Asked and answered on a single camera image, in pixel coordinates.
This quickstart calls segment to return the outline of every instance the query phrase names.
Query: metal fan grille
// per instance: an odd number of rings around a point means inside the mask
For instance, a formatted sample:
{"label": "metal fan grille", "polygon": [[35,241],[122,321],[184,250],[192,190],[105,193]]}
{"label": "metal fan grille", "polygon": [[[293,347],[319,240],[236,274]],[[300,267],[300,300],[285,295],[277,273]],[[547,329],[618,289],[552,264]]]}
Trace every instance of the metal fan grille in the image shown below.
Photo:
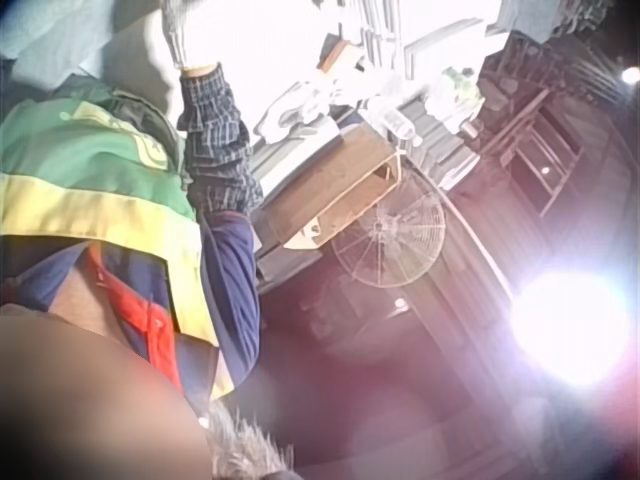
{"label": "metal fan grille", "polygon": [[444,243],[438,194],[411,169],[400,185],[331,242],[340,264],[378,288],[407,285],[431,268]]}

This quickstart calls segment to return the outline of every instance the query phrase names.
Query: bright light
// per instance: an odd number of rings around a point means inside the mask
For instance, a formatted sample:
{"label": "bright light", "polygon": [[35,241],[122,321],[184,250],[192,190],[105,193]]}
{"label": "bright light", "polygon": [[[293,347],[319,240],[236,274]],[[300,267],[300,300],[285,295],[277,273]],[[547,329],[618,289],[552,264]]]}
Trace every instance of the bright light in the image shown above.
{"label": "bright light", "polygon": [[622,72],[622,81],[629,85],[635,85],[640,82],[640,68],[630,67]]}
{"label": "bright light", "polygon": [[575,273],[547,274],[514,302],[512,328],[522,349],[567,383],[602,380],[624,353],[630,318],[607,283]]}

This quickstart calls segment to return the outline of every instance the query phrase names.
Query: worker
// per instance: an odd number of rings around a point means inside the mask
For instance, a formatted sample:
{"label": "worker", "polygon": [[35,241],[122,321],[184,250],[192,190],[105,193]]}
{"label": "worker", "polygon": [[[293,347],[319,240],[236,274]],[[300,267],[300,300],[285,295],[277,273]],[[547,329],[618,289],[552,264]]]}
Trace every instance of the worker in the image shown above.
{"label": "worker", "polygon": [[[20,103],[0,126],[1,304],[132,350],[213,437],[215,420],[230,418],[219,399],[258,356],[249,214],[262,199],[249,132],[208,41],[216,3],[160,2],[186,145],[144,99],[83,77]],[[238,466],[237,451],[216,458],[214,478],[284,468]]]}

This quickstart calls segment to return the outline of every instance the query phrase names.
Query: white glove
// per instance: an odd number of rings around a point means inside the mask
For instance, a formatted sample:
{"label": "white glove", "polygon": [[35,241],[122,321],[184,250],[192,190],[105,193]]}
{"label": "white glove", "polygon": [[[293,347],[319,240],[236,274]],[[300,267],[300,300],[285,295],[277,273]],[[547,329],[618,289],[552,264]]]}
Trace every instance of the white glove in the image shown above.
{"label": "white glove", "polygon": [[162,30],[176,68],[193,70],[217,64],[209,39],[220,1],[224,0],[161,0]]}

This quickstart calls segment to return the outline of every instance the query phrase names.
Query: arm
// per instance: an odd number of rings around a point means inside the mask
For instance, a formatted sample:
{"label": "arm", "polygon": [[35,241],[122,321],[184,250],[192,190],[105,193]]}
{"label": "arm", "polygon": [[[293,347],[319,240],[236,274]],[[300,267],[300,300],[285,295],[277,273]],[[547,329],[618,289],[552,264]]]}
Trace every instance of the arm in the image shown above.
{"label": "arm", "polygon": [[178,128],[188,132],[189,200],[203,229],[203,284],[210,310],[220,313],[212,319],[238,383],[258,354],[260,313],[247,215],[262,201],[262,190],[250,173],[249,132],[222,67],[184,72],[181,83],[185,111]]}

